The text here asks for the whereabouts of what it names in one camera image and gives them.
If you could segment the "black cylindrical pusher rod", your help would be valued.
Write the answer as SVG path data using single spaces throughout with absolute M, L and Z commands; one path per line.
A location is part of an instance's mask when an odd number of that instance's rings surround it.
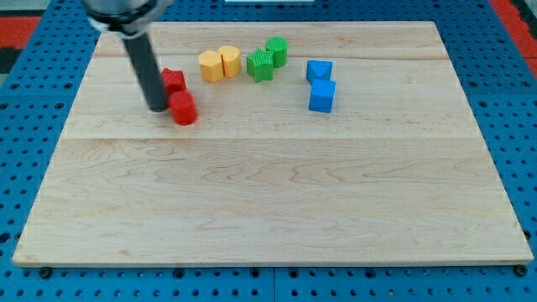
M 124 39 L 123 45 L 137 76 L 147 107 L 152 112 L 165 111 L 168 108 L 168 92 L 149 36 L 141 34 L 133 39 Z

